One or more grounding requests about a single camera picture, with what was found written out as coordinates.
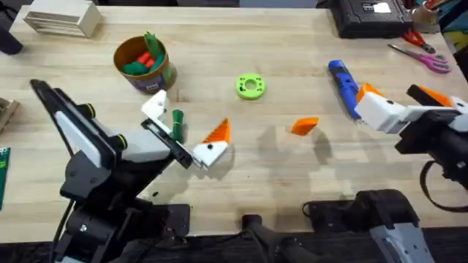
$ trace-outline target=white box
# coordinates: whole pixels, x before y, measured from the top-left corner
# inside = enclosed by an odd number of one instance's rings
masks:
[[[38,33],[91,37],[100,19],[91,1],[34,0],[24,21]]]

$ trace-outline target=cardboard cup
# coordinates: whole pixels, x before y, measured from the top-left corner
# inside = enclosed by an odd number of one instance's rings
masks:
[[[174,68],[169,63],[169,55],[166,47],[161,42],[162,49],[165,52],[164,60],[159,67],[147,74],[132,76],[125,74],[122,68],[125,64],[136,61],[137,57],[148,51],[144,37],[133,37],[123,42],[114,53],[114,65],[137,90],[145,94],[155,94],[159,90],[169,89],[176,80]]]

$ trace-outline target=wooden table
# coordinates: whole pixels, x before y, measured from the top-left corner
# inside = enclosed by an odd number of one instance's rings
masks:
[[[28,7],[11,28],[25,49],[0,54],[1,96],[21,103],[0,134],[1,145],[12,147],[0,242],[51,240],[67,203],[59,188],[69,157],[29,80],[47,80],[76,102],[92,103],[112,129],[139,129],[140,106],[149,96],[117,72],[112,57],[119,43],[144,31],[165,43],[178,70],[168,97],[186,114],[186,145],[193,147],[224,117],[231,123],[233,145],[219,165],[203,173],[174,163],[142,193],[158,203],[190,204],[192,234],[234,233],[246,213],[259,213],[274,229],[308,231],[304,202],[381,188],[406,194],[422,226],[468,224],[468,216],[438,210],[423,196],[418,176],[428,156],[400,155],[393,147],[398,136],[352,122],[327,71],[330,60],[341,59],[358,84],[370,82],[402,104],[416,104],[405,94],[413,83],[468,99],[467,82],[440,34],[425,37],[448,57],[454,68],[448,75],[386,46],[421,51],[401,39],[339,39],[323,9],[99,9],[104,19],[91,39],[35,33],[22,20]],[[235,94],[237,76],[247,72],[266,81],[268,90],[257,101]],[[311,136],[287,132],[295,119],[308,116],[320,118]],[[445,205],[468,203],[439,167],[429,185]]]

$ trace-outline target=white plastic piece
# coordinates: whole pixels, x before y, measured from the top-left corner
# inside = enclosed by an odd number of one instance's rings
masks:
[[[128,147],[122,152],[122,159],[134,162],[163,160],[170,149],[151,131],[139,129],[119,132],[125,137]]]
[[[82,150],[97,168],[102,167],[101,154],[94,144],[76,127],[76,125],[73,124],[73,122],[68,119],[62,111],[58,111],[54,115],[54,118],[56,119],[58,126],[60,126],[60,129],[65,134],[67,140]]]
[[[450,127],[457,131],[468,132],[468,104],[457,97],[450,98],[457,110],[462,113]],[[453,107],[436,106],[402,106],[372,92],[364,94],[355,111],[371,128],[387,134],[399,133],[409,122],[417,121],[428,110],[455,110]]]
[[[167,134],[171,133],[171,130],[162,121],[168,106],[166,91],[158,91],[141,107],[141,111]]]
[[[208,169],[226,151],[227,142],[207,142],[199,144],[193,149],[195,163],[203,169]]]
[[[366,92],[355,108],[371,128],[388,134],[397,134],[404,128],[406,123],[399,120],[404,110],[404,106],[372,92]]]
[[[38,33],[91,37],[100,19],[92,1],[34,0],[24,21]]]

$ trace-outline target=green ring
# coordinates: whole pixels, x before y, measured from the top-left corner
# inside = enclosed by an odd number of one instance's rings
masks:
[[[246,83],[253,83],[255,88],[246,88]],[[235,82],[235,91],[242,99],[258,99],[265,93],[265,81],[255,73],[243,74]]]

